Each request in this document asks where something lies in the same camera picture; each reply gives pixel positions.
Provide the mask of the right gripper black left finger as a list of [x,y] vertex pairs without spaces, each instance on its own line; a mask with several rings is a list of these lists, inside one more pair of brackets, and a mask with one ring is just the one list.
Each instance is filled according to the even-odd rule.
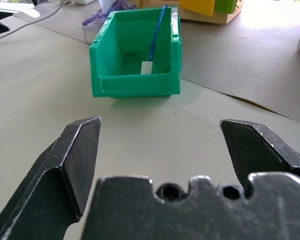
[[101,120],[68,124],[0,213],[0,240],[63,240],[83,216],[95,174]]

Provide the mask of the white rectangular block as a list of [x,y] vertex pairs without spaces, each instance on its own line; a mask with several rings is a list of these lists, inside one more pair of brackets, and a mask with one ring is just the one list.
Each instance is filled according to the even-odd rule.
[[152,61],[142,61],[141,62],[141,75],[150,75],[152,73],[153,62]]

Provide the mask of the light wooden box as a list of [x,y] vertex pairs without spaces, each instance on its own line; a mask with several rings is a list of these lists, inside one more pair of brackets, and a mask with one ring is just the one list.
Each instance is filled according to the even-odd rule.
[[162,7],[164,4],[168,4],[169,6],[178,7],[178,13],[180,18],[183,20],[190,20],[196,22],[205,22],[205,23],[213,23],[213,24],[228,24],[232,21],[237,15],[239,15],[242,11],[244,0],[237,0],[236,8],[232,14],[226,14],[221,12],[213,12],[213,15],[207,16],[202,15],[193,11],[186,10],[180,7],[179,0],[131,0],[136,4],[136,6],[140,9],[145,8],[158,8]]

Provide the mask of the brown cardboard sheet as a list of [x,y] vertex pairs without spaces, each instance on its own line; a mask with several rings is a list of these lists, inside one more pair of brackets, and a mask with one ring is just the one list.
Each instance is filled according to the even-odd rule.
[[[81,23],[97,10],[101,10],[97,2],[69,3],[32,26],[84,42]],[[108,48],[130,54],[141,47],[141,58],[136,73],[114,76],[140,74],[160,12],[140,8],[116,14],[111,26],[117,38],[110,37]],[[194,15],[179,23],[180,77],[300,122],[300,4],[244,0],[241,13],[227,24],[195,21]]]

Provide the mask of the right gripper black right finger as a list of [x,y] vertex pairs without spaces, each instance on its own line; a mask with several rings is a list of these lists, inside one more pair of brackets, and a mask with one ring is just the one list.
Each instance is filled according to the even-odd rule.
[[243,187],[251,173],[284,172],[300,177],[300,153],[267,125],[235,119],[222,119],[219,125]]

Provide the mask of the silver tape strip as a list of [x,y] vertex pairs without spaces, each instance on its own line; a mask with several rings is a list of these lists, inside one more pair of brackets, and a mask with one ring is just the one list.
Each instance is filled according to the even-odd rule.
[[35,7],[30,8],[30,9],[24,10],[22,13],[31,18],[34,18],[34,19],[39,18],[45,14],[44,10],[42,10],[40,7],[39,8],[35,8]]

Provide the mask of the yellow plastic block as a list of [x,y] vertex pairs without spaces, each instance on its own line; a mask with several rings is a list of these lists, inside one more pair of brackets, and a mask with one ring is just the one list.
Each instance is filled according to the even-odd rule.
[[179,0],[179,6],[185,10],[205,16],[214,14],[216,0]]

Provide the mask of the green plastic storage bin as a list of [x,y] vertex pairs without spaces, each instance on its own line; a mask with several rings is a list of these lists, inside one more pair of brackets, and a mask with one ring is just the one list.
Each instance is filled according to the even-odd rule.
[[[182,38],[177,7],[113,11],[89,48],[94,97],[171,96],[180,93]],[[152,73],[141,74],[143,61]]]

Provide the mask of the purple white tissue pack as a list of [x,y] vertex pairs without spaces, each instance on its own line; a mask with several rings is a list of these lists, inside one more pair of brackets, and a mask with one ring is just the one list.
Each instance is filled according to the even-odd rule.
[[134,10],[137,6],[129,0],[99,0],[101,9],[82,23],[85,42],[91,45],[111,12]]

